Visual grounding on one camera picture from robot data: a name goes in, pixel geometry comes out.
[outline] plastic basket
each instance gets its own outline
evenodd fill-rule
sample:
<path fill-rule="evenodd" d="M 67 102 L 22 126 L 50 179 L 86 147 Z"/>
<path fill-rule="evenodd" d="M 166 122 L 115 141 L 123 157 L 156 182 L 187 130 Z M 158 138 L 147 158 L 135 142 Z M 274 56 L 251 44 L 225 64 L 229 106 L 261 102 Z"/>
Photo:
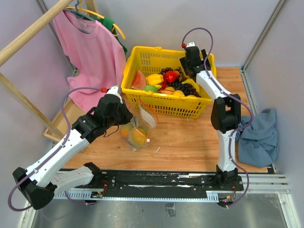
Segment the plastic basket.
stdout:
<path fill-rule="evenodd" d="M 135 46 L 123 72 L 122 92 L 127 95 L 131 103 L 141 98 L 145 104 L 153 108 L 158 114 L 198 118 L 207 104 L 212 103 L 203 88 L 200 88 L 201 97 L 178 97 L 131 89 L 137 70 L 140 70 L 145 76 L 149 76 L 150 74 L 160 73 L 162 68 L 171 67 L 176 69 L 181 67 L 180 58 L 184 56 L 184 51 L 165 50 L 161 47 Z M 216 77 L 213 54 L 209 55 L 209 62 L 211 71 Z"/>

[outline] gray wall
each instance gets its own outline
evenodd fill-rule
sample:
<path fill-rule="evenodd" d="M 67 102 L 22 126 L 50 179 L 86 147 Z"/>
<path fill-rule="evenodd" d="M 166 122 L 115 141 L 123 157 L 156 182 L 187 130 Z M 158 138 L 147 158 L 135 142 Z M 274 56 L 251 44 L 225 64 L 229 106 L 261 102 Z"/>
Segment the gray wall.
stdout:
<path fill-rule="evenodd" d="M 41 16 L 33 0 L 5 1 L 0 14 L 0 49 Z M 68 91 L 66 77 L 72 74 L 49 28 L 44 28 L 8 62 L 0 72 L 14 83 L 48 118 L 59 111 Z M 1 227 L 16 227 L 21 213 L 13 212 L 7 197 L 14 186 L 12 172 L 38 160 L 51 146 L 42 136 L 45 127 L 0 87 L 0 221 Z M 24 207 L 25 199 L 16 192 L 13 204 Z"/>
<path fill-rule="evenodd" d="M 247 70 L 258 111 L 277 110 L 280 152 L 276 161 L 286 175 L 304 225 L 304 1 L 290 0 Z"/>
<path fill-rule="evenodd" d="M 44 0 L 48 7 L 57 0 Z M 217 66 L 242 66 L 278 0 L 96 0 L 99 13 L 123 30 L 129 49 L 161 46 L 181 50 L 181 40 L 194 27 L 210 29 Z M 210 48 L 207 33 L 196 31 L 186 41 Z"/>

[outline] blue towel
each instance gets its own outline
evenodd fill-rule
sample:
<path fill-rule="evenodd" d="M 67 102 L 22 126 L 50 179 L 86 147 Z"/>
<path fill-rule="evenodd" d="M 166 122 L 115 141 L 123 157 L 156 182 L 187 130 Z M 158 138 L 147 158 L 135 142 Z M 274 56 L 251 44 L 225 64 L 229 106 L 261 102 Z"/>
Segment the blue towel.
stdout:
<path fill-rule="evenodd" d="M 242 116 L 238 126 L 244 126 L 249 121 L 250 116 Z M 279 146 L 275 124 L 276 110 L 269 108 L 256 115 L 249 127 L 237 132 L 238 160 L 241 163 L 265 167 L 276 160 Z"/>

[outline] wooden post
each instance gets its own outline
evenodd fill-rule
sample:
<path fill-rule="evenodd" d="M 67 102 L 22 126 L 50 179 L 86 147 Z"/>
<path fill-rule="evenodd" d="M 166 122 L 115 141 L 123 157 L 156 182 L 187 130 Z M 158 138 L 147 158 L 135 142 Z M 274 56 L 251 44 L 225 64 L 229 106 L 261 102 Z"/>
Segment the wooden post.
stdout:
<path fill-rule="evenodd" d="M 2 51 L 0 51 L 0 66 L 9 60 L 27 42 L 29 42 L 40 30 L 42 30 L 59 12 L 64 10 L 72 0 L 60 0 Z M 49 121 L 3 74 L 0 73 L 0 86 L 2 86 L 12 97 L 14 97 L 23 107 L 36 116 L 52 133 L 59 137 L 63 134 Z"/>
<path fill-rule="evenodd" d="M 93 11 L 95 13 L 98 13 L 98 8 L 97 8 L 97 5 L 96 5 L 96 0 L 85 0 L 85 5 L 86 5 L 86 8 L 90 11 Z M 92 18 L 97 18 L 96 15 L 94 14 L 89 14 L 90 17 Z"/>

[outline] yellow bell pepper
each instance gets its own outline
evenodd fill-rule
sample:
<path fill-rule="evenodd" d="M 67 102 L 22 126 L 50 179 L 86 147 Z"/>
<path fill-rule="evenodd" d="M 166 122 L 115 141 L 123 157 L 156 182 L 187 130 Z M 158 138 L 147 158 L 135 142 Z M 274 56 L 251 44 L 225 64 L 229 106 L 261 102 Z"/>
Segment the yellow bell pepper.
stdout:
<path fill-rule="evenodd" d="M 163 82 L 163 76 L 158 74 L 151 74 L 146 77 L 149 85 L 157 85 Z"/>
<path fill-rule="evenodd" d="M 197 84 L 195 81 L 193 81 L 192 78 L 188 78 L 187 80 L 183 81 L 182 84 L 190 84 L 195 88 L 196 92 L 198 92 L 198 93 L 200 92 L 199 84 Z"/>

